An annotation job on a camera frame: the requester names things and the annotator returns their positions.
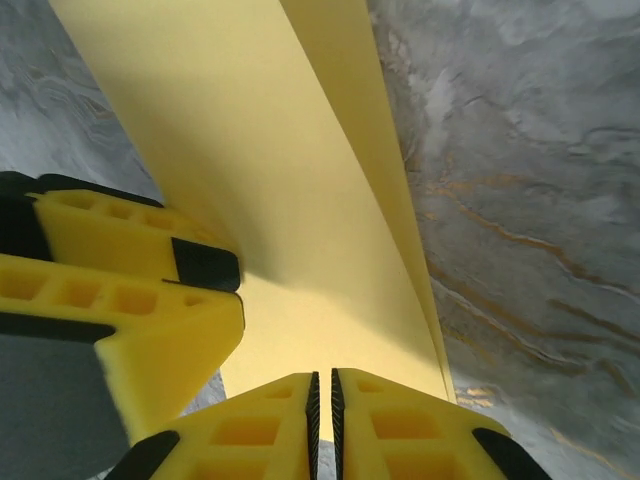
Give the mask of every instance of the gray marble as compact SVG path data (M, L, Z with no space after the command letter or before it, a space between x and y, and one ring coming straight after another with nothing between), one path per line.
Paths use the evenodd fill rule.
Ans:
M640 2L370 10L460 404L554 480L640 479ZM0 48L0 167L159 197L44 0Z

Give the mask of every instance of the yellow foam block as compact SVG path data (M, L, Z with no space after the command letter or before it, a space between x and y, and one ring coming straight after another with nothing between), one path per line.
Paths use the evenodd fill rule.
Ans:
M169 204L237 243L247 331L222 369L228 394L291 368L348 364L447 397L426 270L418 240L407 240L416 233L397 147L384 173L375 174L385 158L358 158L365 142L354 134L376 134L354 133L356 113L344 127L340 101L329 101L326 75L296 34L299 12L287 16L278 0L51 3ZM362 33L363 7L343 12ZM332 28L330 18L317 21ZM372 55L363 56L369 66ZM369 177L393 183L374 192ZM394 202L398 191L404 200ZM330 423L323 414L322 438Z
M234 294L0 255L0 333L95 343L132 441L180 415L243 329Z
M182 417L135 445L107 479L315 479L317 393L317 377L297 373Z
M472 435L508 436L498 422L360 370L332 387L338 478L506 480Z
M237 288L240 274L235 255L175 209L88 190L30 196L37 199L34 209L56 262L195 287ZM186 241L180 244L186 246L182 248L198 250L180 255L176 239ZM184 257L194 256L198 258L185 266ZM194 265L195 275L188 275Z

